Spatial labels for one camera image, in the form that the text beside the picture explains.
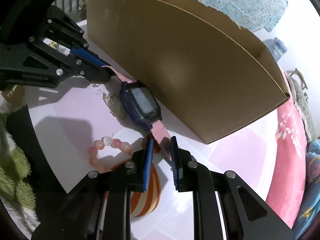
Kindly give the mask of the brown cardboard box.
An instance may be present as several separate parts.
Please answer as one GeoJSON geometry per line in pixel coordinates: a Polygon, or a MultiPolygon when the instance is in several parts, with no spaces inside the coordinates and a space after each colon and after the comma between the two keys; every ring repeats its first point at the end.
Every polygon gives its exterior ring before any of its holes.
{"type": "Polygon", "coordinates": [[[87,0],[87,33],[205,144],[289,99],[267,46],[197,0],[87,0]]]}

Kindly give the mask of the green fuzzy rug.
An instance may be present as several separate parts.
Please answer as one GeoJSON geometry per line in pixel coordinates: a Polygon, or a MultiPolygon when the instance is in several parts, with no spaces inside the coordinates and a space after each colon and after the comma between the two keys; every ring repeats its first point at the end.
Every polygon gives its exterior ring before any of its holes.
{"type": "Polygon", "coordinates": [[[7,116],[1,114],[1,197],[11,204],[35,210],[36,197],[25,181],[31,168],[24,152],[7,131],[7,116]]]}

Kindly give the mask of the gold butterfly earring cluster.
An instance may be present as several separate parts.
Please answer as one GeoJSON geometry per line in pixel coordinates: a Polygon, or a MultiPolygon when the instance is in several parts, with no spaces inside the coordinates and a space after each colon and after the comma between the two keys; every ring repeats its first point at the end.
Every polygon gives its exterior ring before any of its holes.
{"type": "Polygon", "coordinates": [[[103,101],[105,105],[109,108],[110,113],[119,120],[124,120],[127,117],[127,114],[125,113],[123,106],[120,102],[119,94],[117,93],[109,93],[109,92],[103,92],[102,90],[98,90],[97,93],[102,95],[103,101]]]}

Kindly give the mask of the grey fuzzy blanket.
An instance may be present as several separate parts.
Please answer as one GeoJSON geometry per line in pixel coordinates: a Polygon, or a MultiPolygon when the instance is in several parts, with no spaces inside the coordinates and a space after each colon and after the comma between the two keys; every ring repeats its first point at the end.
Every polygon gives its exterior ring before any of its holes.
{"type": "Polygon", "coordinates": [[[307,142],[310,143],[317,139],[317,133],[311,112],[308,108],[306,97],[300,85],[294,78],[288,76],[287,80],[289,82],[295,106],[297,107],[298,112],[303,120],[307,142]]]}

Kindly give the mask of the pink floral blanket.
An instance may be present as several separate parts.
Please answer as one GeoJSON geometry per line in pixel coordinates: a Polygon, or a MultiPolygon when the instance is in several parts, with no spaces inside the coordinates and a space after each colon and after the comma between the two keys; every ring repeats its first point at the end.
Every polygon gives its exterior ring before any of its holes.
{"type": "Polygon", "coordinates": [[[283,70],[281,73],[289,92],[289,99],[277,108],[277,156],[266,202],[287,226],[292,228],[305,189],[307,140],[303,120],[292,97],[287,75],[283,70]]]}

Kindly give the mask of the pink strap digital watch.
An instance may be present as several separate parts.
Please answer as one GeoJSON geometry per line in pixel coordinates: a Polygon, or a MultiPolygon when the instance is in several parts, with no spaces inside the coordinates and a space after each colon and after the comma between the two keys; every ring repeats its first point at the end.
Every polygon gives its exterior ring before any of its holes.
{"type": "Polygon", "coordinates": [[[162,122],[161,108],[148,87],[110,66],[104,66],[103,69],[121,81],[119,99],[129,119],[138,127],[149,131],[166,158],[171,160],[170,134],[162,122]]]}

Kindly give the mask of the wooden chair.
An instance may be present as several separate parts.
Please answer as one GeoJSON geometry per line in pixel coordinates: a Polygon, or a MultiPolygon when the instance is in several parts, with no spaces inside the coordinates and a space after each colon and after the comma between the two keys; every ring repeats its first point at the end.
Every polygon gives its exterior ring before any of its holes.
{"type": "Polygon", "coordinates": [[[295,80],[298,83],[299,89],[304,95],[304,98],[306,98],[306,101],[308,101],[309,97],[306,92],[308,90],[308,85],[306,84],[303,74],[297,68],[295,70],[287,70],[286,73],[292,80],[295,80]]]}

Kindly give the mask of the blue patterned quilt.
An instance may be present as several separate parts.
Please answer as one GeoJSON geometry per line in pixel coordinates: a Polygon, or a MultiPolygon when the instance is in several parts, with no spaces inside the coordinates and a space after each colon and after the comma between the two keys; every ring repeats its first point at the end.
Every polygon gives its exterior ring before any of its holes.
{"type": "Polygon", "coordinates": [[[309,144],[306,157],[306,181],[303,200],[293,225],[295,239],[306,236],[319,215],[319,139],[309,144]]]}

